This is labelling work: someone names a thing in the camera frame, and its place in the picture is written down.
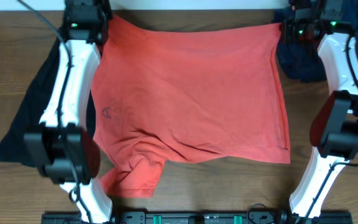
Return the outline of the red orange t-shirt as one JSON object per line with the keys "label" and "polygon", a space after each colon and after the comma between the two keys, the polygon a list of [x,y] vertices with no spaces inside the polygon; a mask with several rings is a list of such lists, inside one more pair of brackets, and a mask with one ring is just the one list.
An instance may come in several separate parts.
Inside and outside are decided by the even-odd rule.
{"label": "red orange t-shirt", "polygon": [[93,138],[114,164],[104,191],[149,198],[166,161],[289,163],[279,38],[278,24],[164,32],[114,17],[91,87]]}

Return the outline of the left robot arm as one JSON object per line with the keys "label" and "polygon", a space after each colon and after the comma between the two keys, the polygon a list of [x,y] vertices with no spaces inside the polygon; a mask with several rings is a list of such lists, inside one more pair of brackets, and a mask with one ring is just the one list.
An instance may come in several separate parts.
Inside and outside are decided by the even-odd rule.
{"label": "left robot arm", "polygon": [[42,223],[118,223],[98,178],[101,153],[86,130],[91,82],[108,39],[112,10],[106,0],[65,1],[61,29],[24,1],[56,35],[59,66],[49,103],[24,142],[36,168],[67,192],[79,214],[45,215]]}

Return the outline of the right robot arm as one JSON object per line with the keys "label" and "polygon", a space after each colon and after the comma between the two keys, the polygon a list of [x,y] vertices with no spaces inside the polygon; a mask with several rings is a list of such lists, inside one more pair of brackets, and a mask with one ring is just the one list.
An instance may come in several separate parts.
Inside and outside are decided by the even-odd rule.
{"label": "right robot arm", "polygon": [[292,16],[281,25],[284,43],[317,41],[329,98],[310,128],[311,157],[289,198],[289,211],[272,215],[274,223],[352,223],[347,211],[321,209],[336,177],[358,167],[358,26],[343,20],[344,1],[290,1]]}

